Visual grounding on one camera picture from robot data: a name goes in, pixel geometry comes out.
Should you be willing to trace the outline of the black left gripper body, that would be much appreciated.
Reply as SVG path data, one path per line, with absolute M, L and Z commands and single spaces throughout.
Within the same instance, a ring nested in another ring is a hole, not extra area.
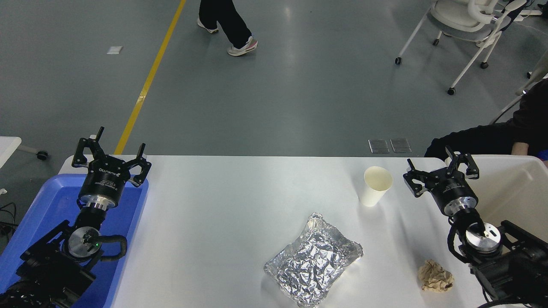
M 109 204 L 118 204 L 129 178 L 129 169 L 124 160 L 110 155 L 96 158 L 88 166 L 88 174 L 80 190 L 80 202 L 88 203 L 94 197 L 102 197 Z

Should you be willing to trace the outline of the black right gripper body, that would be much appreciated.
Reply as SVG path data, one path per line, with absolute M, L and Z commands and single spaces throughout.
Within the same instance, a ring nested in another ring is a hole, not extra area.
M 477 195 L 465 180 L 462 172 L 448 175 L 446 170 L 435 170 L 425 181 L 438 208 L 475 208 Z

